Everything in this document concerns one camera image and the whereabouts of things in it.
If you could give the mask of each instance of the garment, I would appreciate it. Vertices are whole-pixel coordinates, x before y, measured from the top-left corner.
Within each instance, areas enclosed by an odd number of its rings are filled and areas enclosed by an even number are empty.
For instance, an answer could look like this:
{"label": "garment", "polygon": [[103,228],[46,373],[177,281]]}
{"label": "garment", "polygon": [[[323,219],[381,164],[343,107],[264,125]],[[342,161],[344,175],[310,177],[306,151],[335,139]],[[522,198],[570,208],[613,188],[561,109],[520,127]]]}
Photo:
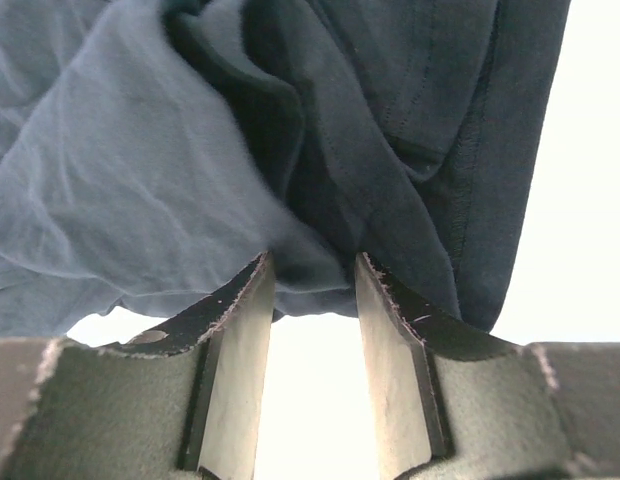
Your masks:
{"label": "garment", "polygon": [[356,316],[367,251],[483,330],[569,1],[0,0],[0,335],[171,316],[272,251]]}

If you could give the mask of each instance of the dark gray cloth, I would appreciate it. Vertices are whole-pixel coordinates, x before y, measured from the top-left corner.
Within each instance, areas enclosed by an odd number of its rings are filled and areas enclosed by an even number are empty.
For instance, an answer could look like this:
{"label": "dark gray cloth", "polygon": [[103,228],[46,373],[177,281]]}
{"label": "dark gray cloth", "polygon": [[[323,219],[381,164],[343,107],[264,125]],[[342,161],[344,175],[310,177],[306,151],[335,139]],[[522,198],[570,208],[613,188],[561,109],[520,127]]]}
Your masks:
{"label": "dark gray cloth", "polygon": [[356,316],[368,251],[489,330],[568,0],[0,0],[0,335],[171,316],[260,252]]}

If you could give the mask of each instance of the crumpled garment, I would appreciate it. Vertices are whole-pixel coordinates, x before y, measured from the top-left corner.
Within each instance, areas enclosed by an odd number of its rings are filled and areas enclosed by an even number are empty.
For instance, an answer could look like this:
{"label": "crumpled garment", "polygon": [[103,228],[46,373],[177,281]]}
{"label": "crumpled garment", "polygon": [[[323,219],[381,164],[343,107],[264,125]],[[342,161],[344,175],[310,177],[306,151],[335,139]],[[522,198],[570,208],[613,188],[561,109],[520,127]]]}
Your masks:
{"label": "crumpled garment", "polygon": [[356,316],[367,251],[494,325],[569,0],[0,0],[0,336],[169,317],[274,254]]}

